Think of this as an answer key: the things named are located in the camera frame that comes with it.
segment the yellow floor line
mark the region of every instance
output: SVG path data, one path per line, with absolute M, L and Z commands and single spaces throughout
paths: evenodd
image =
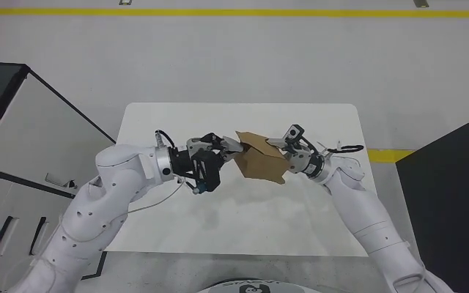
M 0 15 L 263 16 L 329 18 L 469 18 L 469 10 L 266 10 L 136 8 L 0 8 Z
M 407 149 L 368 149 L 368 158 L 373 163 L 395 163 L 413 152 Z

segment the brown cardboard box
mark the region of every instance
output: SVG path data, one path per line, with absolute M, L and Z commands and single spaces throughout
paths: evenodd
M 282 175 L 288 170 L 289 163 L 280 151 L 269 145 L 264 136 L 254 133 L 236 134 L 245 147 L 245 151 L 234 158 L 243 176 L 284 184 Z

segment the white cabinet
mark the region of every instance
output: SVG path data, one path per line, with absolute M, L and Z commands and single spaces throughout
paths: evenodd
M 74 186 L 97 176 L 95 155 L 113 144 L 29 67 L 0 63 L 0 292 L 27 271 Z M 99 276 L 98 262 L 87 275 Z

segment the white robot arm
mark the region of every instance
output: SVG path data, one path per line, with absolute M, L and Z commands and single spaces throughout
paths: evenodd
M 161 134 L 170 140 L 171 147 L 163 144 Z M 96 156 L 99 176 L 79 190 L 36 263 L 8 292 L 73 292 L 86 266 L 117 235 L 127 219 L 130 202 L 175 175 L 195 179 L 195 186 L 186 182 L 194 193 L 213 191 L 220 184 L 219 169 L 243 151 L 236 141 L 213 133 L 192 138 L 180 148 L 161 130 L 155 136 L 157 147 L 116 145 Z M 142 160 L 152 166 L 150 179 Z
M 410 253 L 388 211 L 377 195 L 361 184 L 365 173 L 355 159 L 333 156 L 357 152 L 363 146 L 325 149 L 322 154 L 303 137 L 304 129 L 292 125 L 280 139 L 268 143 L 285 151 L 293 173 L 304 173 L 332 195 L 345 226 L 375 261 L 392 293 L 453 293 L 438 277 L 425 270 Z

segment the floor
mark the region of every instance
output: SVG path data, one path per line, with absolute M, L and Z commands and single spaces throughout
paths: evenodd
M 1 7 L 116 7 L 10 0 Z M 414 10 L 411 0 L 134 0 L 135 8 Z M 469 2 L 430 1 L 433 10 Z M 418 149 L 465 124 L 469 19 L 0 15 L 1 62 L 27 63 L 114 138 L 131 102 L 352 103 L 368 148 Z M 418 255 L 394 164 L 378 196 Z M 77 292 L 197 292 L 253 276 L 385 292 L 368 258 L 109 253 Z

